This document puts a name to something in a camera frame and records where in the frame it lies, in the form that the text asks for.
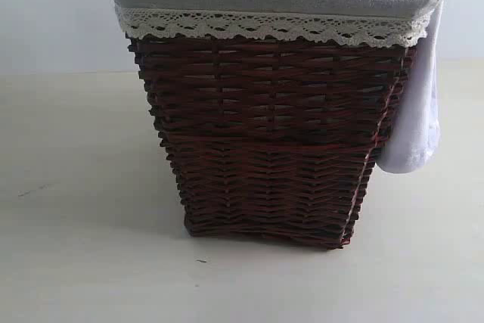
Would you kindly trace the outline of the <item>white t-shirt red lettering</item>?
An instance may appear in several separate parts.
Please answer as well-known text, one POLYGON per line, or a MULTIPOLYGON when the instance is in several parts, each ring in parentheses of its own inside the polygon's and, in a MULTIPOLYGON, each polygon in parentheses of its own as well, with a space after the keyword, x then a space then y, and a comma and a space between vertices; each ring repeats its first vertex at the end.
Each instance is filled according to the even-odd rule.
POLYGON ((413 172, 425 165, 439 144, 436 44, 443 0, 436 0, 426 28, 418 41, 405 90, 394 119, 392 134, 377 161, 385 172, 413 172))

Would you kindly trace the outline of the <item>dark red wicker basket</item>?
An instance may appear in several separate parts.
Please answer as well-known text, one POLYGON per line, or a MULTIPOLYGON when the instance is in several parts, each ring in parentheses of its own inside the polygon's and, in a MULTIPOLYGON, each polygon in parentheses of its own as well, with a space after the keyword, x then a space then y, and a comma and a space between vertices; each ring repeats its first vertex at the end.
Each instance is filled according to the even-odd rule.
POLYGON ((350 242, 415 48, 148 35, 129 50, 190 235, 350 242))

